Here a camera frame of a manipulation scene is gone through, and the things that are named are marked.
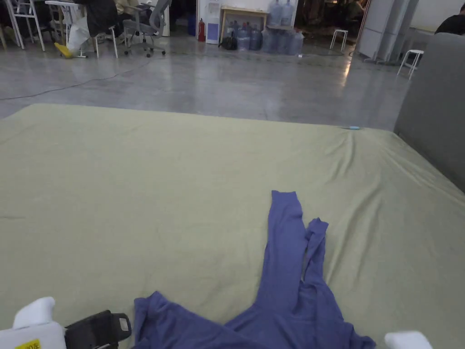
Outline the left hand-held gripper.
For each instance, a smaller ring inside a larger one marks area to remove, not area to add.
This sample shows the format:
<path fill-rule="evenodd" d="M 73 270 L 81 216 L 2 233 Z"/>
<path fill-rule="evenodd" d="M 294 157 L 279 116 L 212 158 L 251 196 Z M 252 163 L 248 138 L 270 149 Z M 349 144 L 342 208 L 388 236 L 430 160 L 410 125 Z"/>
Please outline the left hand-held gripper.
<path fill-rule="evenodd" d="M 53 319 L 55 299 L 43 297 L 21 308 L 11 329 L 0 332 L 2 349 L 99 349 L 128 339 L 129 317 L 110 313 L 109 328 L 96 318 L 83 319 L 68 327 Z"/>

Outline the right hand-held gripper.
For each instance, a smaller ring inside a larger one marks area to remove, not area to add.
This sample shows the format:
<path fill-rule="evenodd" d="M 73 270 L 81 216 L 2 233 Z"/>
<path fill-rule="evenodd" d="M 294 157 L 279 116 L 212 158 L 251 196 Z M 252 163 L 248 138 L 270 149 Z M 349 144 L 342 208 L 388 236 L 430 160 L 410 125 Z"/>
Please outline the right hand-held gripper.
<path fill-rule="evenodd" d="M 389 349 L 433 349 L 428 339 L 419 331 L 387 333 L 384 341 Z"/>

